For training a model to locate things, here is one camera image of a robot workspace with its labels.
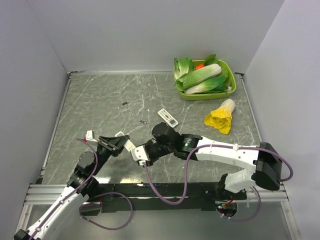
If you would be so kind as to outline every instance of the cable clip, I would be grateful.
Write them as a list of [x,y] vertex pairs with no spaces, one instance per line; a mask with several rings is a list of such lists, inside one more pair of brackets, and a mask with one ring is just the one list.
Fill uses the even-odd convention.
[[233,145],[233,150],[238,151],[239,150],[239,145],[238,143],[236,143],[235,145]]

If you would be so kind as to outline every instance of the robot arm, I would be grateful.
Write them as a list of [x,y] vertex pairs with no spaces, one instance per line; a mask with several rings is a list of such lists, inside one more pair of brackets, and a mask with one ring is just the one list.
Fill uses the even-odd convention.
[[[198,146],[209,145],[196,151],[191,158],[195,161],[216,161],[243,168],[236,173],[224,174],[219,182],[218,190],[221,193],[236,194],[241,190],[253,186],[259,186],[267,190],[279,190],[282,162],[273,155],[259,150],[242,150],[237,144],[229,144],[210,140],[206,137],[193,134],[179,134],[164,122],[157,124],[151,139],[143,145],[135,147],[129,140],[128,135],[118,137],[94,136],[87,139],[97,143],[97,159],[92,152],[84,152],[79,157],[79,162],[67,183],[61,196],[50,207],[50,209],[29,227],[27,231],[19,230],[14,240],[53,240],[60,232],[73,213],[98,193],[99,183],[91,177],[96,175],[110,156],[118,156],[124,148],[132,155],[138,165],[152,166],[160,157],[174,154],[180,159],[187,159],[189,153]],[[276,152],[268,143],[262,142],[260,148]]]
[[[240,148],[246,146],[218,142],[199,135],[180,135],[163,122],[153,128],[152,135],[154,140],[130,150],[133,160],[141,166],[143,163],[151,166],[159,157],[170,153],[185,160],[194,148],[209,145],[196,151],[191,159],[216,161],[243,168],[239,172],[224,174],[221,177],[219,182],[221,191],[226,190],[235,194],[254,186],[271,191],[280,189],[282,162],[270,153],[254,149],[242,150]],[[261,142],[260,146],[250,147],[259,147],[276,153],[266,142]]]
[[97,143],[97,159],[90,151],[82,153],[74,173],[60,197],[27,231],[20,229],[15,234],[14,240],[57,239],[61,229],[71,220],[79,217],[79,207],[97,195],[99,183],[92,175],[99,172],[109,157],[117,157],[124,149],[128,139],[129,136],[124,135],[119,137],[100,136],[99,141],[94,140]]

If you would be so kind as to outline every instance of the orange carrot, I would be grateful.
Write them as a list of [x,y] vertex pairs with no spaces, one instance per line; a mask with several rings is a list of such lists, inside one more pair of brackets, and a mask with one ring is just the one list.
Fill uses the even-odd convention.
[[200,68],[203,68],[204,66],[205,66],[204,64],[199,64],[199,65],[197,65],[197,66],[195,67],[195,70],[200,69]]

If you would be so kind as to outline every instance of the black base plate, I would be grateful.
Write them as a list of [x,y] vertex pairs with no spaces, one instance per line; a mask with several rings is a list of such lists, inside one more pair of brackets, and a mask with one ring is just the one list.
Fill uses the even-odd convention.
[[[154,183],[158,192],[169,197],[170,201],[178,201],[183,193],[184,183]],[[99,194],[118,192],[130,198],[133,210],[179,210],[201,209],[202,211],[215,211],[215,201],[228,201],[234,196],[236,200],[246,200],[246,192],[236,194],[224,190],[218,192],[218,182],[189,182],[184,201],[179,205],[169,205],[160,200],[148,183],[105,183],[99,184]],[[122,197],[110,194],[102,199],[93,199],[92,202],[102,202],[102,213],[128,211],[128,202]]]

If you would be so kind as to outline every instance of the green basket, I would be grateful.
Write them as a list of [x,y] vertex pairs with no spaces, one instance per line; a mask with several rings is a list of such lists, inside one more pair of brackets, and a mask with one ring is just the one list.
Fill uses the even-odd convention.
[[[199,64],[203,64],[205,60],[195,60],[192,61],[195,66]],[[218,64],[221,67],[225,67],[229,71],[228,81],[230,81],[231,91],[227,92],[217,92],[217,93],[204,93],[204,94],[185,94],[183,91],[179,91],[179,95],[182,99],[188,101],[196,101],[196,100],[210,100],[210,99],[223,99],[229,97],[229,95],[233,94],[234,91],[237,89],[237,84],[235,80],[235,76],[232,73],[228,64],[222,60],[218,60]]]

